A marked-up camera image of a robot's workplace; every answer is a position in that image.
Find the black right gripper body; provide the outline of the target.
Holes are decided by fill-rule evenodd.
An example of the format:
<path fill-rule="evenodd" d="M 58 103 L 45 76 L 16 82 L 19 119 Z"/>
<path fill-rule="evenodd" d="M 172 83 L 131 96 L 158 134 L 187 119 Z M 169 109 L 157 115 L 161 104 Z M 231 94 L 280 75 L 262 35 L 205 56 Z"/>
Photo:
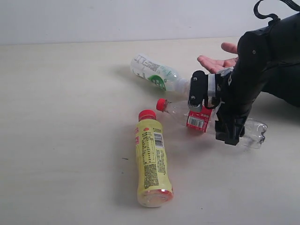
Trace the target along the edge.
<path fill-rule="evenodd" d="M 267 78 L 264 73 L 270 66 L 270 34 L 262 31 L 248 31 L 236 47 L 223 43 L 227 52 L 235 52 L 233 71 L 224 78 L 218 117 L 248 116 L 252 104 L 263 89 Z"/>

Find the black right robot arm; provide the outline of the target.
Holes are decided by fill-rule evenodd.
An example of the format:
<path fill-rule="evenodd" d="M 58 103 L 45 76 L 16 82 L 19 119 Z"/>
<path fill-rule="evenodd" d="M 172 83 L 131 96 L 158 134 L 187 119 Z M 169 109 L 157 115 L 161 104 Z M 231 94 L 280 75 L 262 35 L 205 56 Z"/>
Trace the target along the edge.
<path fill-rule="evenodd" d="M 261 92 L 300 105 L 300 15 L 274 17 L 269 24 L 247 31 L 238 41 L 233 67 L 195 71 L 188 106 L 217 108 L 215 138 L 236 145 L 245 134 L 252 104 Z"/>

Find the black sleeved forearm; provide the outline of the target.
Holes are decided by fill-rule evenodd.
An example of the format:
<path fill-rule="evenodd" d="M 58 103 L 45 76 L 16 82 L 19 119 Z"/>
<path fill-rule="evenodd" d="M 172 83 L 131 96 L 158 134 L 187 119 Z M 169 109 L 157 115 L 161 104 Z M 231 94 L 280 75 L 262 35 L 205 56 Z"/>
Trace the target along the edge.
<path fill-rule="evenodd" d="M 264 73 L 268 81 L 262 89 L 287 103 L 300 107 L 300 64 L 282 64 Z"/>

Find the open bare human hand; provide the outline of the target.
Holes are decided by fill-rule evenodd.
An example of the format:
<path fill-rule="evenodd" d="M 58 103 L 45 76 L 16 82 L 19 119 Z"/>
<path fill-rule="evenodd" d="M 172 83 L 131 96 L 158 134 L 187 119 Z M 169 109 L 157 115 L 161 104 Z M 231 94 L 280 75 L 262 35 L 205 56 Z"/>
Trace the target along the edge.
<path fill-rule="evenodd" d="M 238 54 L 237 45 L 233 43 L 223 42 L 221 44 L 221 49 L 227 53 Z M 216 60 L 216 59 L 211 59 L 204 55 L 200 55 L 197 58 L 197 61 L 211 74 L 215 74 L 222 69 L 234 67 L 236 62 L 238 61 L 238 57 L 230 58 L 226 60 Z"/>

